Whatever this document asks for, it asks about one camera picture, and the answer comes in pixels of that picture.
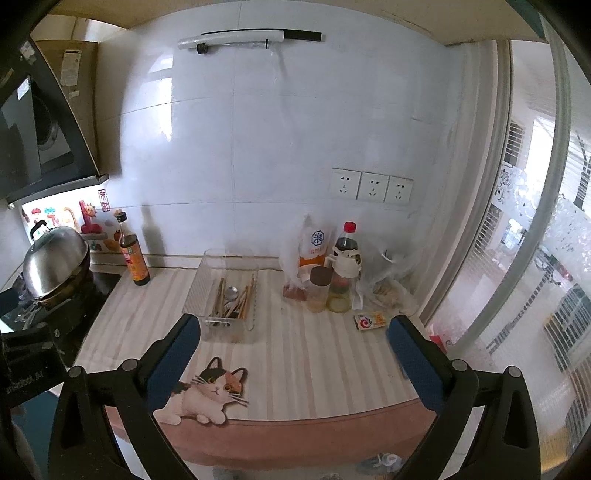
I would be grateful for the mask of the wooden chopstick with white label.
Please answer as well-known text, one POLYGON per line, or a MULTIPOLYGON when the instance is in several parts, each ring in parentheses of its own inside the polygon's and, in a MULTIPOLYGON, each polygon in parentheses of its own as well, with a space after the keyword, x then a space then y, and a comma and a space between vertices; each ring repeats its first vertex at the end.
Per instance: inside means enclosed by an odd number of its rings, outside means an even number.
POLYGON ((243 309, 242 309, 242 319, 243 320, 246 320, 247 315, 249 315, 249 306, 250 306, 250 301, 252 301, 254 287, 256 287, 256 274, 252 274, 252 278, 250 278, 249 286, 247 287, 247 291, 245 293, 245 303, 243 304, 243 309))

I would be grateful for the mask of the black wok on stove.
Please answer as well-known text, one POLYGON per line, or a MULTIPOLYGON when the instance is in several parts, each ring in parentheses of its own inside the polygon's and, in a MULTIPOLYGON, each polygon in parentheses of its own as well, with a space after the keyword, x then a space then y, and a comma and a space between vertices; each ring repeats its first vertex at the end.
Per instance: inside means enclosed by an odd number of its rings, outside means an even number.
POLYGON ((34 299, 25 288, 24 276, 20 274, 13 287, 1 293, 1 324, 5 332, 22 331, 42 323, 59 307, 77 297, 96 295, 94 275, 91 270, 80 272, 68 279, 54 293, 43 299, 34 299))

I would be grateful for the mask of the red white card packet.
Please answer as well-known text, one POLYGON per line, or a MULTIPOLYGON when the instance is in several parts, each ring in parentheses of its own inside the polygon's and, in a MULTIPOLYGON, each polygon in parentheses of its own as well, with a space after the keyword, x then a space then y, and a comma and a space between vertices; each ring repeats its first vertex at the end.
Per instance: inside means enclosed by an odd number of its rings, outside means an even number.
POLYGON ((369 331, 384 328, 388 325, 388 319, 382 312, 360 312, 353 315, 356 330, 369 331))

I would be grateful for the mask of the steel wok lid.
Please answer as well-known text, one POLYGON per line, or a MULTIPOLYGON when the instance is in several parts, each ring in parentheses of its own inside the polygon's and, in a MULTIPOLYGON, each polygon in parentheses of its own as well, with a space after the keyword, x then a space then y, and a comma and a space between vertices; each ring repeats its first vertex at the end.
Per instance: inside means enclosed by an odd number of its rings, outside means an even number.
POLYGON ((34 299, 55 294, 88 270, 89 246, 74 228, 49 227, 40 220, 31 228, 30 237, 33 244, 23 261, 23 278, 34 299))

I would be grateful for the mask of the thin wooden chopstick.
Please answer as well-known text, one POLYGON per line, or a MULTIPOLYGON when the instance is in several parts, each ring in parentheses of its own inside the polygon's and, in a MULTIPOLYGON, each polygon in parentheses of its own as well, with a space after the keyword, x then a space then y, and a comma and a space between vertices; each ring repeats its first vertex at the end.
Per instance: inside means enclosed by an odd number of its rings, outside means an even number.
POLYGON ((225 289, 225 279, 221 278, 221 281, 219 281, 218 288, 217 288, 216 300, 215 300, 215 304, 214 304, 214 311, 212 312, 212 315, 215 317, 221 317, 222 313, 223 313, 224 289, 225 289))

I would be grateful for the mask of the clear plastic utensil tray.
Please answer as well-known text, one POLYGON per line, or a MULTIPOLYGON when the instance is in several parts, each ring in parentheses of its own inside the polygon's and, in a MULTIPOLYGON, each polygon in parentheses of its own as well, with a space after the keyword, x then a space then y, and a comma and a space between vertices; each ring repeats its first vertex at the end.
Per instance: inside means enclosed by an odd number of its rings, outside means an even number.
POLYGON ((205 251, 183 306, 199 320, 202 342, 254 342, 258 279, 256 256, 205 251))

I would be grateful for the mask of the wooden chopstick with worn tip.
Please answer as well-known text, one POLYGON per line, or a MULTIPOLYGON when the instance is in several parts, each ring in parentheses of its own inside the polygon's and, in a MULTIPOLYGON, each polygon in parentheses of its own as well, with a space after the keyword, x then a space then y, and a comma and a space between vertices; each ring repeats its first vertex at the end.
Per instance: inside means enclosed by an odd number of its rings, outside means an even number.
POLYGON ((249 300, 252 296, 252 287, 249 285, 245 288, 245 292, 242 295, 242 303, 240 304, 240 309, 238 312, 238 319, 245 320, 247 315, 247 310, 249 309, 249 300))

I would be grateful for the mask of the metal spoon in tray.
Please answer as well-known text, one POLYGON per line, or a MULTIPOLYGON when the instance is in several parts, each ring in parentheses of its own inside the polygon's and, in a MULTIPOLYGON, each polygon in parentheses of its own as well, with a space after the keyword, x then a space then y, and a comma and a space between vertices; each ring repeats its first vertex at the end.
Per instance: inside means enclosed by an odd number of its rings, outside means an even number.
POLYGON ((223 298, 225 301, 235 301, 238 299, 238 287, 228 286, 224 290, 223 298))

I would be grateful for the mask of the crumpled clear plastic bag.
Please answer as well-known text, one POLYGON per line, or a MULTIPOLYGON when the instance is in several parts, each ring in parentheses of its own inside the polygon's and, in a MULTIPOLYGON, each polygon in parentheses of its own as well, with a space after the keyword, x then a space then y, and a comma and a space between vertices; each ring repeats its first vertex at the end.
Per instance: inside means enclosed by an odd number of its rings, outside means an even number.
POLYGON ((394 252, 372 243, 365 244, 361 254, 362 267, 356 284, 358 309, 379 307, 385 312, 414 315, 418 302, 405 280, 414 271, 417 255, 394 252))

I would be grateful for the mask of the dark soy sauce bottle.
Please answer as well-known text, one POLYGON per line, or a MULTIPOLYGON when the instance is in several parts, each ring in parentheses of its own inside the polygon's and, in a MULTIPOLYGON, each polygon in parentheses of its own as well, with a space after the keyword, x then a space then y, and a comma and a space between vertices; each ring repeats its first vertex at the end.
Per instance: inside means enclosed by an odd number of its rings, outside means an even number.
POLYGON ((123 210, 115 210, 114 218, 119 224, 119 248, 131 278, 137 286, 143 286, 150 281, 150 274, 145 264, 137 235, 131 231, 127 221, 127 215, 123 210))

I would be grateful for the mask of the red cap dark bottle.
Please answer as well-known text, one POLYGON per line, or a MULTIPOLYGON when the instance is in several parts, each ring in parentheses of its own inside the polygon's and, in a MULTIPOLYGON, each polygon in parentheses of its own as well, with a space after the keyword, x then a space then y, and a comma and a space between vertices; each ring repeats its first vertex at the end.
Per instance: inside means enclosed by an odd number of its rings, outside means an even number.
POLYGON ((339 235, 337 241, 335 241, 334 254, 339 256, 342 252, 356 250, 358 248, 358 242, 355 238, 356 234, 356 223, 353 221, 347 221, 342 227, 342 233, 339 235))

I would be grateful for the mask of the white orange bag in plastic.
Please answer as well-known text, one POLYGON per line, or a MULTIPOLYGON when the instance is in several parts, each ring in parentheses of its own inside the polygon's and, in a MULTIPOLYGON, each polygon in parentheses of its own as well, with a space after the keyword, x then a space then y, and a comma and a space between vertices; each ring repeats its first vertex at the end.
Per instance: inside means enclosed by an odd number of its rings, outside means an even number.
POLYGON ((335 242, 335 224, 304 214, 280 235, 279 262, 283 270, 283 297, 304 301, 311 269, 322 266, 335 242))

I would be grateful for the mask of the black range hood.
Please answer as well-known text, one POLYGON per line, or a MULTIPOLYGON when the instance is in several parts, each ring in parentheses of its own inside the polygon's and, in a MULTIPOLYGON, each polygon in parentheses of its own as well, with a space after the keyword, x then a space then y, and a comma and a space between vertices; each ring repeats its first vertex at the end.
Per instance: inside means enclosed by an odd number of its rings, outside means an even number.
POLYGON ((1 199, 25 202, 108 179, 95 127, 98 44, 28 38, 1 65, 1 199))

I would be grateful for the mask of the triple white wall socket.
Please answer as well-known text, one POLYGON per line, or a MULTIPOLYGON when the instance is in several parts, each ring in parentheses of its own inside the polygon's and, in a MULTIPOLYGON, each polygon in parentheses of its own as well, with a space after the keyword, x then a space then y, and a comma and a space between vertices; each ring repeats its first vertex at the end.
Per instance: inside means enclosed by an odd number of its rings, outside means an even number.
POLYGON ((332 168, 329 193, 332 196, 363 202, 407 206, 414 181, 408 178, 332 168))

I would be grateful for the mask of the white wall rail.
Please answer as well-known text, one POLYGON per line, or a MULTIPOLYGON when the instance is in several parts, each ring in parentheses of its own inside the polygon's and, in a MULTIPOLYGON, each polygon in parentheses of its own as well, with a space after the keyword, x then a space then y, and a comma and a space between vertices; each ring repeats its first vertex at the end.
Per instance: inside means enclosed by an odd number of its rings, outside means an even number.
POLYGON ((267 48, 270 43, 283 43, 286 40, 321 42, 322 33, 301 29, 233 29, 183 38, 177 42, 177 46, 180 50, 195 50, 202 55, 211 47, 263 44, 267 48))

